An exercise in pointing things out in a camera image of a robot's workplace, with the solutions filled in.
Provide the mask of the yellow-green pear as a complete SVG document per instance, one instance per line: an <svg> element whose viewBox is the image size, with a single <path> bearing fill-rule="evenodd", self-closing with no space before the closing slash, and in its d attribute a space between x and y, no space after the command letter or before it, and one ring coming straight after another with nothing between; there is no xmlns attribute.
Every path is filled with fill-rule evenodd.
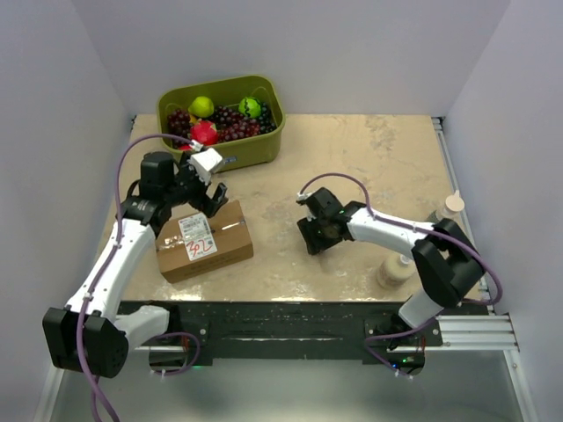
<svg viewBox="0 0 563 422"><path fill-rule="evenodd" d="M214 114L215 105L211 98L199 96L190 104L188 111L198 118L205 119Z"/></svg>

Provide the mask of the brown cardboard express box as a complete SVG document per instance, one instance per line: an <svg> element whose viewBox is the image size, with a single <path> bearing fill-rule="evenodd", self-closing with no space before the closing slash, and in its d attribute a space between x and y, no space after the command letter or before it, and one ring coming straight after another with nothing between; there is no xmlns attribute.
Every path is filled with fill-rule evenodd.
<svg viewBox="0 0 563 422"><path fill-rule="evenodd" d="M203 213L168 221L156 240L159 271L178 283L250 259L252 239L240 202L222 206L214 217Z"/></svg>

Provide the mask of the aluminium frame rail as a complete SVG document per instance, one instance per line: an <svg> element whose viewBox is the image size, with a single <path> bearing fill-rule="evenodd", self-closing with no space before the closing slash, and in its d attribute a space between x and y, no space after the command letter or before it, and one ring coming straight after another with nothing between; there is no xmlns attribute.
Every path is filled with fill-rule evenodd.
<svg viewBox="0 0 563 422"><path fill-rule="evenodd" d="M148 136L149 129L157 130L156 117L141 115L140 120L135 116L131 123L131 144L137 135ZM353 308L352 299L348 302L330 304L334 313L340 310ZM391 323L391 311L388 309L399 308L399 302L360 302L373 311L366 316L363 322L363 332L359 335L368 350L378 349L381 353L407 354L417 353L422 355L424 348L429 351L503 351L517 352L519 347L514 333L514 327L509 316L494 314L491 307L486 310L485 304L471 304L471 301L459 303L458 308L446 309L446 314L438 315L434 320L427 321L425 325L411 329L407 325L388 327L384 324Z"/></svg>

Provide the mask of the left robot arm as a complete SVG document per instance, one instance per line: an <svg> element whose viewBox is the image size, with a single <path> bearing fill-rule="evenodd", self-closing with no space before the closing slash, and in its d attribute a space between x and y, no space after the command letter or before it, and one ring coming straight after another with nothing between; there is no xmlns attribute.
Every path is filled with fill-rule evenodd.
<svg viewBox="0 0 563 422"><path fill-rule="evenodd" d="M114 378L128 353L152 338L176 343L182 323L168 305L143 305L118 312L123 293L144 253L154 246L174 207L188 204L212 217L226 201L227 188L218 185L207 195L211 178L223 167L215 149L172 154L148 153L118 207L113 230L84 284L61 309L50 308L42 320L48 351L55 367Z"/></svg>

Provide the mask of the dark red grape bunch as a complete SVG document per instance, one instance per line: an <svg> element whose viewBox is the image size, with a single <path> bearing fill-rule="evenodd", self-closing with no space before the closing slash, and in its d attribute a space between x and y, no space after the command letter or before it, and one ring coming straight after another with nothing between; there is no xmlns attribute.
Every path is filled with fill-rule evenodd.
<svg viewBox="0 0 563 422"><path fill-rule="evenodd" d="M266 135L277 129L266 105L262 106L262 114L255 119L245 117L239 111L226 106L218 106L214 114L205 119L198 118L185 109L176 108L166 115L165 129L171 135L193 140L190 129L200 120L208 120L216 124L219 133L218 143Z"/></svg>

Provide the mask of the cream lotion pump bottle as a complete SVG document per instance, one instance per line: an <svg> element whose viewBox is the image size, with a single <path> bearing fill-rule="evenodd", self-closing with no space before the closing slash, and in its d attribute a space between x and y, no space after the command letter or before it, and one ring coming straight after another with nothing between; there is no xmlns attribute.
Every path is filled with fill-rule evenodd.
<svg viewBox="0 0 563 422"><path fill-rule="evenodd" d="M411 279L415 272L416 267L412 259L393 253L380 265L377 282L383 288L396 289Z"/></svg>

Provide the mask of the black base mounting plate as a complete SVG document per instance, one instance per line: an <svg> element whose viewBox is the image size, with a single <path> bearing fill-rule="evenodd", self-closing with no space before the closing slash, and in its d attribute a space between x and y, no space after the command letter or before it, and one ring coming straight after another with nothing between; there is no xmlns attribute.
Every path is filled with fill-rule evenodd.
<svg viewBox="0 0 563 422"><path fill-rule="evenodd" d="M439 321L417 333L398 320L397 302L166 302L170 331L191 338L152 339L152 369L179 369L188 362L210 366L220 359L359 360L373 353L415 375L423 352L446 342Z"/></svg>

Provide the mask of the green striped ball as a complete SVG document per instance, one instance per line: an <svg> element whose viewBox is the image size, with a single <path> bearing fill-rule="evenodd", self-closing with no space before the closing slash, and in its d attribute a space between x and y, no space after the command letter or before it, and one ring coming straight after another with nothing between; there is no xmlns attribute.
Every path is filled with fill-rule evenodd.
<svg viewBox="0 0 563 422"><path fill-rule="evenodd" d="M262 104L254 97L244 97L238 104L238 111L245 117L255 119L262 114Z"/></svg>

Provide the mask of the olive green plastic bin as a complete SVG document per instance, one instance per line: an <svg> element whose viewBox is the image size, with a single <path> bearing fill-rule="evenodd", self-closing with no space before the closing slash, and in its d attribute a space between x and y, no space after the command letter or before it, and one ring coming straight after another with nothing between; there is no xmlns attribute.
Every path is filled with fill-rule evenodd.
<svg viewBox="0 0 563 422"><path fill-rule="evenodd" d="M285 114L274 84L250 75L166 92L157 102L157 124L160 132L185 138L162 140L176 159L195 140L216 149L228 171L274 161Z"/></svg>

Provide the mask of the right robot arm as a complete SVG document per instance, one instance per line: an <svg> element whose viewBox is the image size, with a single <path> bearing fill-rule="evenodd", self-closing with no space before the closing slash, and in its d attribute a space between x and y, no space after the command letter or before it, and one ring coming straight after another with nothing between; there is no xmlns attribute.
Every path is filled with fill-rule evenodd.
<svg viewBox="0 0 563 422"><path fill-rule="evenodd" d="M318 255L343 241L375 244L414 262L421 288L374 330L375 340L412 345L423 327L446 309L459 305L484 276L479 254L456 222L434 225L377 213L367 202L342 204L328 189L300 193L307 208L297 222L309 254Z"/></svg>

